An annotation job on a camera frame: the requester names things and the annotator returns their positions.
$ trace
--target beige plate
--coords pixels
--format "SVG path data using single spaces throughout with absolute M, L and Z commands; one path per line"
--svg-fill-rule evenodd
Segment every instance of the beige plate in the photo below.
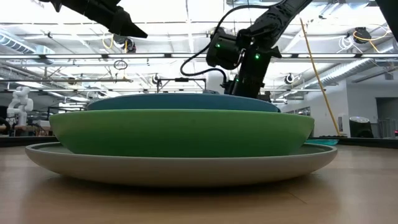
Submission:
M 28 157 L 58 174 L 109 184 L 221 187 L 285 180 L 309 174 L 337 155 L 330 146 L 304 144 L 289 156 L 152 158 L 73 154 L 59 142 L 26 147 Z

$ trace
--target plate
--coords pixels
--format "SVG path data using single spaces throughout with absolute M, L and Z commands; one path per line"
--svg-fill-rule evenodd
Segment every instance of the plate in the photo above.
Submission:
M 101 110 L 50 117 L 76 154 L 134 157 L 284 156 L 307 140 L 308 116 L 228 110 Z
M 191 109 L 191 110 L 243 110 L 278 112 L 272 103 L 241 96 L 198 94 L 198 93 L 156 93 L 119 96 L 99 100 L 88 105 L 88 110 L 128 109 Z
M 73 154 L 60 143 L 26 147 L 28 157 L 58 174 L 146 187 L 224 187 L 290 179 L 329 164 L 337 149 L 305 144 L 289 156 L 152 158 Z

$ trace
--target white robot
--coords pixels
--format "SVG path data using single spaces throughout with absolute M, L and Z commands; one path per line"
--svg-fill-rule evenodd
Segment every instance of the white robot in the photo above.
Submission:
M 20 86 L 17 87 L 17 90 L 14 93 L 12 93 L 12 101 L 7 109 L 8 123 L 10 125 L 16 123 L 16 114 L 18 114 L 18 125 L 26 125 L 26 112 L 33 110 L 33 100 L 27 97 L 29 92 L 29 87 Z

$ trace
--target green bowl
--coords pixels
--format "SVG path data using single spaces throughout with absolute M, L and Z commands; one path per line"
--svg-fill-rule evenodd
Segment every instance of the green bowl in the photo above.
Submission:
M 230 110 L 102 110 L 50 117 L 71 152 L 134 157 L 283 156 L 307 140 L 314 120 Z

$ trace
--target wooden table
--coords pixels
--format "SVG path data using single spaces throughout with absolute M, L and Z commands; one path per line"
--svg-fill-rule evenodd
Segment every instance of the wooden table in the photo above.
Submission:
M 398 223 L 398 150 L 339 150 L 327 167 L 283 182 L 156 190 L 60 177 L 23 147 L 0 148 L 0 223 Z

